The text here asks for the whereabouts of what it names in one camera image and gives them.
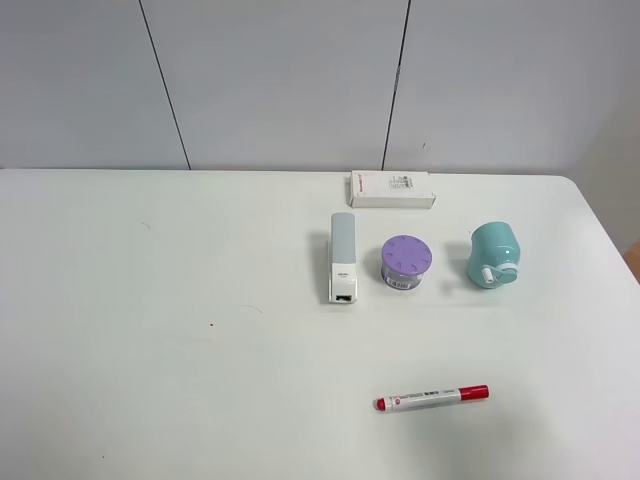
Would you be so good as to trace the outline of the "purple lidded round container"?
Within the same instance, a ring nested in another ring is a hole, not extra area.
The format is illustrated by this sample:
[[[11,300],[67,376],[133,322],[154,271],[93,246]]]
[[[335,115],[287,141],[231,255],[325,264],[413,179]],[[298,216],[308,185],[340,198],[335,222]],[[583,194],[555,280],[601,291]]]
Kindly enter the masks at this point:
[[[431,267],[431,249],[421,239],[397,235],[388,239],[381,249],[381,276],[397,290],[412,290],[419,286]]]

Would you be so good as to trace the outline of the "red whiteboard marker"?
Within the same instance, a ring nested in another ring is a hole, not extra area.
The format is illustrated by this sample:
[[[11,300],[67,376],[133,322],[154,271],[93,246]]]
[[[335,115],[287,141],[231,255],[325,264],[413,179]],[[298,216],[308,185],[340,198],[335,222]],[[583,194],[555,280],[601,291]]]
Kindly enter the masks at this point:
[[[486,400],[489,396],[487,385],[475,385],[381,397],[373,401],[373,406],[381,413],[405,412]]]

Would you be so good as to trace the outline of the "white cardboard box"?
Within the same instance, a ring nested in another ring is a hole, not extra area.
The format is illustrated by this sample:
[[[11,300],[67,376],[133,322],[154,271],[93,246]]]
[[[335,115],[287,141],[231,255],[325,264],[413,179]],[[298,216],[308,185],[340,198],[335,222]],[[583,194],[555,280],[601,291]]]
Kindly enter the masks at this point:
[[[350,175],[352,208],[430,209],[435,201],[427,172],[354,170]]]

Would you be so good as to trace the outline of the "white grey stapler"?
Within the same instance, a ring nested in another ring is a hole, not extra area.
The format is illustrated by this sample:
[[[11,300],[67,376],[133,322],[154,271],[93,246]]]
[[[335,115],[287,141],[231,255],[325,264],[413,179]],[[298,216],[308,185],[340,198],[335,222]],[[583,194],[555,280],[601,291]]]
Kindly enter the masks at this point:
[[[357,300],[355,216],[340,212],[331,216],[328,242],[329,302],[353,304]]]

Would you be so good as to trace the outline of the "teal pencil sharpener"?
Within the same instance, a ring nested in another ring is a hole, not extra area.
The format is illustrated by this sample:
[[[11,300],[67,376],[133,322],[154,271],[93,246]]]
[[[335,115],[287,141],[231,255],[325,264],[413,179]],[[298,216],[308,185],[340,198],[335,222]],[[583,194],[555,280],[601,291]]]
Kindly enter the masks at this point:
[[[519,275],[521,250],[508,223],[495,221],[478,227],[471,235],[467,275],[477,286],[496,289]]]

